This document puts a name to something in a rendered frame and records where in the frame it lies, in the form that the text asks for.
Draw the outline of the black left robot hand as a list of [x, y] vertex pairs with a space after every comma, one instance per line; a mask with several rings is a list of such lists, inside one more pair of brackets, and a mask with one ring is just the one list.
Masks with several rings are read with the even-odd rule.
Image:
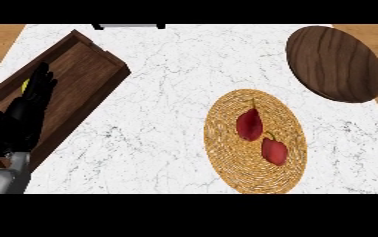
[[56, 84], [49, 64], [41, 63], [22, 96], [13, 99], [6, 111], [0, 111], [0, 157], [15, 152], [30, 152], [37, 146]]

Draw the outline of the round woven wicker placemat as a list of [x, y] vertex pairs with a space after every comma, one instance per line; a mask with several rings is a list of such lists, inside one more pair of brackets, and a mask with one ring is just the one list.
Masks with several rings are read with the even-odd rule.
[[[263, 125], [254, 141], [236, 130], [236, 120], [250, 109], [257, 110]], [[263, 158], [264, 138], [288, 149], [282, 166]], [[238, 89], [219, 98], [205, 118], [204, 146], [211, 166], [238, 192], [286, 193], [295, 187], [307, 164], [306, 136], [292, 111], [269, 93]]]

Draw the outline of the dark brown wooden bowl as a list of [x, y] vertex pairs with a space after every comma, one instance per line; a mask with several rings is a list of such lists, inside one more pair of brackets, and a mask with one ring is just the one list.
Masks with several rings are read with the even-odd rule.
[[378, 97], [378, 56], [348, 33], [303, 27], [288, 38], [285, 52], [292, 74], [315, 94], [346, 103]]

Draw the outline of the brown wooden tray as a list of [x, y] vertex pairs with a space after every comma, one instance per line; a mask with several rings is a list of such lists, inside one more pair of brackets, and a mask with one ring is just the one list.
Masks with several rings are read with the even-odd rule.
[[38, 144], [31, 152], [34, 171], [92, 111], [130, 75], [126, 62], [77, 31], [0, 83], [0, 110], [21, 96], [21, 86], [46, 62], [58, 80], [46, 110]]

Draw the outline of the grey appliance with black feet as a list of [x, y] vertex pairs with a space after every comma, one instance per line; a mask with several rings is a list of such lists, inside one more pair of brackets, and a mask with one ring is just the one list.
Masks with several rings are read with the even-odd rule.
[[105, 28], [118, 27], [136, 27], [136, 28], [157, 28], [159, 30], [165, 29], [165, 24], [92, 24], [94, 30], [103, 30]]

